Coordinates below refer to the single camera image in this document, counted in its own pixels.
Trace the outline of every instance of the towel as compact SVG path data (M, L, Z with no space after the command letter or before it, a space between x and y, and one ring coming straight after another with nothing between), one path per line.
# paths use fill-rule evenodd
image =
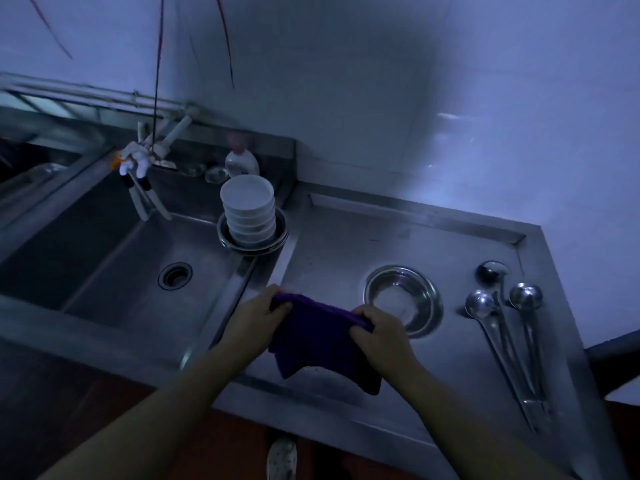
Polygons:
M380 374L349 336L353 325L372 331L371 322L300 294L278 293L271 301L271 309L288 301L293 308L269 345L282 377L287 379L303 367L323 367L351 379L368 394L379 393Z

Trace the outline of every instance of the dish soap bottle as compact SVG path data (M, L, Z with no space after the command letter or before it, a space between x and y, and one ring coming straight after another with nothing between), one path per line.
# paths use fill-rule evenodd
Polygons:
M260 175L258 160L252 152L246 149L246 140L243 135L230 133L228 136L231 152L225 158L225 168L230 177L238 175Z

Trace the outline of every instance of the person's left arm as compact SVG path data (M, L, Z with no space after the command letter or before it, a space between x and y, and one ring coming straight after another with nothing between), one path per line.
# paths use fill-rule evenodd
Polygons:
M236 309L215 347L130 411L69 453L42 480L155 478L178 446L238 373L269 346L291 311L285 303L269 311L279 292L270 286Z

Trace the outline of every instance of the person's left hand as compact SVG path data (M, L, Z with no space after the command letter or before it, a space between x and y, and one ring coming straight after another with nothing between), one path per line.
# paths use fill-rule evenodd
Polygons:
M220 345L225 344L240 354L246 364L267 350L273 333L293 307L291 303L283 303L269 311L271 299L280 292L279 286L270 285L260 295L238 306L229 319Z

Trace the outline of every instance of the white tiled wall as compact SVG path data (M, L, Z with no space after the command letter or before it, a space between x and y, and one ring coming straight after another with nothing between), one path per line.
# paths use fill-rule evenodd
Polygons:
M236 90L215 0L166 0L163 96L302 180L540 224L585 345L640 328L639 0L222 1ZM152 93L159 0L40 5L73 60L0 0L0 70Z

